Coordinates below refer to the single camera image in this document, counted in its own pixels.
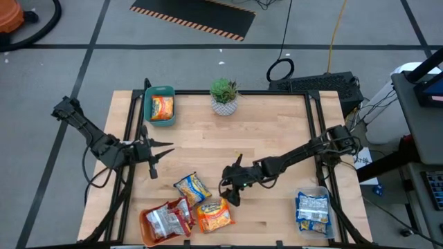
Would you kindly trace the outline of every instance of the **yellow cable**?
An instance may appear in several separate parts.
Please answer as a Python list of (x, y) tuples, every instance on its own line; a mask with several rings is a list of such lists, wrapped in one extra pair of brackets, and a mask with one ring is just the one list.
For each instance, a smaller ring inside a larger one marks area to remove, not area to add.
[(334, 44), (335, 33), (337, 33), (338, 25), (340, 24), (341, 16), (343, 15), (343, 11), (345, 10), (347, 0), (344, 0), (343, 6), (341, 6), (340, 14), (338, 15), (337, 24), (335, 25), (334, 32), (332, 33), (331, 46), (329, 46), (329, 57), (327, 58), (327, 72), (331, 68), (331, 56), (332, 56), (332, 44)]

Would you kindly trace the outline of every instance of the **orange snack bag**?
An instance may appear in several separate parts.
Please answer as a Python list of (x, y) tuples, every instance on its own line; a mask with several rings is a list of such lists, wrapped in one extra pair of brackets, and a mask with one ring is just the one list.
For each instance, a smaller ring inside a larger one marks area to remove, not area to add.
[(229, 204), (226, 199), (199, 206), (197, 208), (197, 218), (201, 232), (212, 232), (225, 225), (235, 224), (230, 217)]
[(174, 113), (174, 97), (152, 96), (151, 120), (169, 120)]

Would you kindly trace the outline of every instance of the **black metal frame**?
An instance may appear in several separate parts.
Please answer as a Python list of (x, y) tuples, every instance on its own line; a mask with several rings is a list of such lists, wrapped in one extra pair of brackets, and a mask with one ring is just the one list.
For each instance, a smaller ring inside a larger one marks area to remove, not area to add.
[[(325, 126), (325, 119), (323, 116), (323, 109), (320, 102), (320, 94), (318, 91), (298, 91), (298, 92), (282, 92), (282, 91), (261, 91), (261, 90), (246, 90), (246, 91), (239, 91), (242, 95), (299, 95), (303, 96), (305, 99), (305, 105), (306, 105), (306, 112), (307, 112), (307, 120), (309, 125), (309, 132), (311, 138), (316, 137), (316, 128), (314, 123), (314, 117), (312, 114), (312, 108), (311, 108), (311, 98), (315, 100), (316, 104), (316, 110), (318, 115), (318, 121), (320, 124), (320, 132), (323, 132), (326, 130)], [(141, 107), (139, 109), (139, 115), (138, 120), (136, 123), (136, 134), (135, 138), (140, 137), (140, 126), (143, 123), (143, 102), (144, 102), (144, 94), (145, 90), (133, 90), (132, 96), (131, 96), (131, 104), (129, 106), (129, 113), (127, 116), (126, 126), (125, 126), (125, 133), (123, 140), (129, 140), (130, 133), (131, 133), (131, 127), (132, 123), (134, 121), (134, 112), (135, 107), (137, 103), (137, 99), (141, 98)], [(176, 90), (176, 95), (208, 95), (208, 90)], [(316, 177), (318, 180), (318, 184), (327, 187), (324, 176), (323, 176), (323, 162), (319, 156), (315, 157), (316, 162)], [(131, 170), (129, 168), (128, 175), (127, 175), (127, 184), (132, 184), (132, 180), (134, 179), (135, 170)], [(336, 203), (338, 203), (338, 207), (341, 208), (341, 202), (340, 197), (338, 193), (338, 185), (336, 182), (336, 175), (333, 169), (328, 168), (328, 174), (330, 174), (329, 180), (331, 183), (331, 189), (332, 189), (332, 196)], [(120, 168), (117, 171), (116, 174), (116, 180), (114, 183), (114, 190), (112, 193), (112, 199), (111, 199), (111, 206), (116, 202), (117, 196), (121, 189), (121, 178), (123, 177), (123, 168)], [(68, 245), (58, 245), (58, 246), (44, 246), (44, 247), (38, 247), (39, 249), (74, 249), (74, 248), (97, 248), (97, 249), (109, 249), (111, 246), (123, 246), (123, 239), (125, 236), (125, 230), (126, 230), (126, 222), (127, 222), (127, 215), (129, 212), (129, 202), (131, 199), (131, 194), (129, 193), (129, 196), (125, 199), (125, 201), (122, 204), (122, 213), (121, 213), (121, 220), (120, 224), (118, 226), (118, 236), (116, 240), (111, 240), (112, 235), (112, 229), (114, 226), (114, 220), (112, 219), (109, 222), (109, 225), (105, 231), (104, 241), (94, 242), (94, 243), (76, 243), (76, 244), (68, 244)], [(351, 244), (348, 242), (347, 239), (347, 232), (345, 229), (345, 226), (343, 225), (343, 222), (338, 219), (338, 228), (341, 236), (341, 242), (335, 242), (334, 239), (329, 239), (329, 246), (331, 247), (339, 247), (339, 248), (374, 248), (374, 245), (370, 244)], [(184, 244), (182, 246), (169, 246), (169, 245), (159, 245), (156, 246), (156, 248), (159, 249), (215, 249), (215, 248), (222, 248), (226, 246), (215, 246), (215, 245), (208, 245), (208, 246), (191, 246), (190, 241), (186, 240), (184, 241)], [(236, 249), (302, 249), (306, 248), (306, 246), (283, 246), (282, 241), (276, 241), (275, 246), (229, 246), (230, 248), (236, 248)], [(394, 248), (394, 247), (385, 247), (385, 246), (377, 246), (377, 249), (400, 249), (400, 248)]]

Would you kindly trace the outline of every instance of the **keyboard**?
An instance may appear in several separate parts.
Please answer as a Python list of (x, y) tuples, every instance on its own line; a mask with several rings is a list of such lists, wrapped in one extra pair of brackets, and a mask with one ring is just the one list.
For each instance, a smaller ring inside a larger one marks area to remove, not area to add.
[(436, 210), (443, 210), (443, 171), (422, 172), (428, 194)]
[(271, 91), (336, 91), (340, 98), (343, 116), (347, 116), (363, 101), (359, 86), (351, 72), (332, 73), (277, 80), (269, 83)]

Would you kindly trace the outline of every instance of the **wooden table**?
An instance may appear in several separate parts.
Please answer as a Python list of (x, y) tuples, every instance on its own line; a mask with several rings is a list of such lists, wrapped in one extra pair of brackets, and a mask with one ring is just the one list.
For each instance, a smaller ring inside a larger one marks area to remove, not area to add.
[[(114, 92), (106, 133), (123, 137), (131, 94), (131, 91)], [(326, 127), (343, 124), (336, 92), (321, 92), (320, 96)], [(319, 134), (314, 102), (312, 106), (316, 133)], [(179, 198), (179, 192), (172, 184), (184, 176), (197, 172), (213, 193), (208, 201), (214, 201), (219, 198), (217, 186), (223, 168), (234, 163), (239, 153), (244, 155), (242, 166), (246, 167), (251, 166), (253, 160), (279, 156), (310, 139), (303, 96), (246, 95), (239, 98), (236, 112), (227, 117), (213, 112), (209, 95), (177, 95), (176, 108), (177, 119), (173, 127), (153, 127), (145, 122), (150, 138), (173, 142), (171, 147), (175, 150), (161, 159), (157, 165), (159, 177), (155, 180), (149, 177), (147, 163), (136, 166), (124, 244), (142, 244), (139, 212)], [(154, 153), (166, 149), (169, 147), (155, 148)], [(343, 160), (352, 163), (350, 156), (344, 156)], [(95, 174), (103, 167), (98, 161)], [(296, 189), (317, 186), (315, 171), (314, 159), (309, 158), (289, 167), (270, 190), (259, 185), (245, 189), (241, 192), (242, 204), (230, 207), (237, 224), (209, 234), (200, 233), (196, 226), (189, 238), (191, 244), (274, 246), (275, 241), (282, 240), (286, 246), (326, 246), (327, 240), (312, 241), (301, 237), (294, 221)], [(356, 172), (345, 165), (337, 165), (335, 172), (344, 213), (371, 241)], [(97, 183), (103, 181), (104, 177), (103, 174)], [(109, 209), (115, 176), (111, 179), (103, 189), (91, 188), (78, 239), (89, 235)], [(120, 214), (117, 214), (113, 238), (116, 238), (119, 221)], [(183, 244), (184, 239), (188, 238), (178, 237), (169, 243)]]

